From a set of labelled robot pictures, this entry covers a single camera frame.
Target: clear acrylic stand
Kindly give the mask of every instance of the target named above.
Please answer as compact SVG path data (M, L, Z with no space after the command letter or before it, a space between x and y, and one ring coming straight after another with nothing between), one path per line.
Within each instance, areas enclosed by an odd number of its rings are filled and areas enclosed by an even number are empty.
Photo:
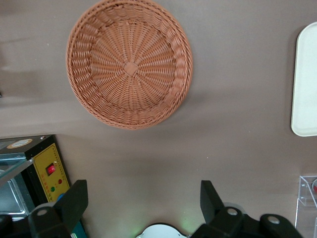
M305 238L317 238L317 176L300 176L295 227Z

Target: white tray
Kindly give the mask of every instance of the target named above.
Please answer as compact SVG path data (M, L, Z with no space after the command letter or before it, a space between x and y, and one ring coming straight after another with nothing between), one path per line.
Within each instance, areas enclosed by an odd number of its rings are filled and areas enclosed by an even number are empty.
M317 135L317 22L297 39L292 130L299 136Z

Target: wicker basket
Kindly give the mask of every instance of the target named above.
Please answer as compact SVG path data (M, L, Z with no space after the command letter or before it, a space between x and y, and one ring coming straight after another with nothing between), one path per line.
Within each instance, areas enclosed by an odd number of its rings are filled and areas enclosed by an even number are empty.
M146 128L184 100L192 54L175 18L150 0L105 0L71 31L67 73L80 103L104 123Z

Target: red switch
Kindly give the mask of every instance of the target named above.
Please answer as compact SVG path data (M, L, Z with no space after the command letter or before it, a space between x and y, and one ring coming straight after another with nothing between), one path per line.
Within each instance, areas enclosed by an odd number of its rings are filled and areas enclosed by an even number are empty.
M55 172L55 166L53 163L51 163L47 168L46 168L46 172L48 173L48 176L50 176L52 173Z

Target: white round object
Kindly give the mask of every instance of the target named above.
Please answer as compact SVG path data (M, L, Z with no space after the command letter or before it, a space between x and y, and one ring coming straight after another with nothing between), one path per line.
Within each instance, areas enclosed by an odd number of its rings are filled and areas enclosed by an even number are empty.
M177 229L169 225L155 224L147 227L136 238L188 238L183 236Z

